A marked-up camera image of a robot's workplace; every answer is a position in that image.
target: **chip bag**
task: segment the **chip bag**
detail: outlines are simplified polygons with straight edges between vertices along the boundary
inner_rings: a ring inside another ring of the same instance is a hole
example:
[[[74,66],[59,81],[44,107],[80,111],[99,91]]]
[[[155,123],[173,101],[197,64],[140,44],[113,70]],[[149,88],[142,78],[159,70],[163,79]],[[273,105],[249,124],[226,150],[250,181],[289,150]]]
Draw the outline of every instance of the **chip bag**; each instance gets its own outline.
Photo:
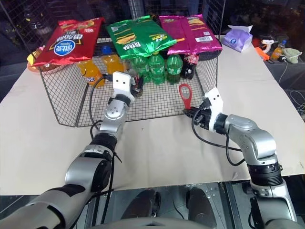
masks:
[[[184,16],[160,16],[162,28],[178,42],[168,49],[171,54],[195,54],[222,50],[201,14]]]
[[[177,43],[150,16],[117,22],[106,29],[121,59],[148,57]]]
[[[71,64],[92,58],[103,18],[59,21],[33,66]]]

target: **white cable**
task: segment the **white cable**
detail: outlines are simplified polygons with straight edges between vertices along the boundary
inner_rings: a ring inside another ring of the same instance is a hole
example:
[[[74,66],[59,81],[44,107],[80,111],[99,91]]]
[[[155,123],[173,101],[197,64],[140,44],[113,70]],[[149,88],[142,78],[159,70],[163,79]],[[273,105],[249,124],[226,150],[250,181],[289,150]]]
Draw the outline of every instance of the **white cable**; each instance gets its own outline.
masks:
[[[303,99],[303,103],[302,104],[300,104],[299,102],[296,101],[296,99],[292,96],[292,92],[298,93],[302,97],[302,99]],[[298,107],[296,107],[296,110],[301,112],[301,115],[305,114],[305,97],[302,95],[302,93],[300,93],[299,91],[296,91],[296,90],[292,90],[292,91],[290,91],[289,95],[290,95],[291,99],[297,105],[299,105]]]
[[[280,77],[280,80],[278,81],[278,85],[280,85],[280,81],[281,81],[283,75],[285,74],[285,72],[286,72],[286,70],[287,70],[288,62],[287,62],[287,61],[285,61],[285,62],[286,62],[286,67],[285,67],[285,70],[283,71],[283,74],[282,74],[281,77]]]

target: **green soda bottle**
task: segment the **green soda bottle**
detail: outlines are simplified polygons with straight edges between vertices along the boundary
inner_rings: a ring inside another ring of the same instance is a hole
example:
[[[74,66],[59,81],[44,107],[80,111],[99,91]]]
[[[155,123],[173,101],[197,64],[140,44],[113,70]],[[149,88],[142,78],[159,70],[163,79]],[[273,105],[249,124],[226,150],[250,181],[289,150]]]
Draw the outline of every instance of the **green soda bottle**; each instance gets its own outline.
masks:
[[[167,59],[166,64],[167,64],[166,80],[170,84],[178,83],[180,81],[180,72],[183,65],[183,61],[180,55],[171,55]]]
[[[144,77],[144,83],[151,81],[149,74],[148,59],[143,56],[138,56],[131,60],[132,68],[139,74],[140,77]]]
[[[164,59],[159,52],[154,52],[148,60],[149,70],[151,71],[151,79],[155,84],[165,82],[164,75]]]

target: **green chip bag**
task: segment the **green chip bag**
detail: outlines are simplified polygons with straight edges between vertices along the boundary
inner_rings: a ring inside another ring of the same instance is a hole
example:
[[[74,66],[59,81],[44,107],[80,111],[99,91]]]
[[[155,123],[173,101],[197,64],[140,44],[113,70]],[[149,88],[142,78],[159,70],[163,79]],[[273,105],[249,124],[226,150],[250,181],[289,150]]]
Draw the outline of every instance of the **green chip bag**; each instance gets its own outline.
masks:
[[[148,57],[177,43],[150,16],[116,22],[106,29],[121,59]]]

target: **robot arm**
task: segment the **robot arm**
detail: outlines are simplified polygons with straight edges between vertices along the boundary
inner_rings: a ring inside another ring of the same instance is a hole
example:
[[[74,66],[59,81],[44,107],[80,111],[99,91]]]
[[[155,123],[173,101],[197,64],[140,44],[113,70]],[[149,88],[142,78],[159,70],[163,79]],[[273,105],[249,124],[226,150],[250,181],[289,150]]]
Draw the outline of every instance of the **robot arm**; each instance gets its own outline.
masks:
[[[105,110],[103,124],[91,143],[71,163],[65,185],[42,193],[1,220],[1,229],[69,229],[74,226],[88,201],[108,185],[114,149],[128,107],[134,101],[131,82],[128,74],[113,74],[114,98]]]
[[[196,123],[210,131],[228,134],[240,147],[255,194],[255,198],[251,199],[255,226],[264,228],[278,219],[294,224],[296,215],[286,182],[281,176],[282,167],[277,160],[275,140],[252,120],[236,115],[227,116],[222,114],[222,108],[223,101],[217,88],[214,88],[205,94]]]

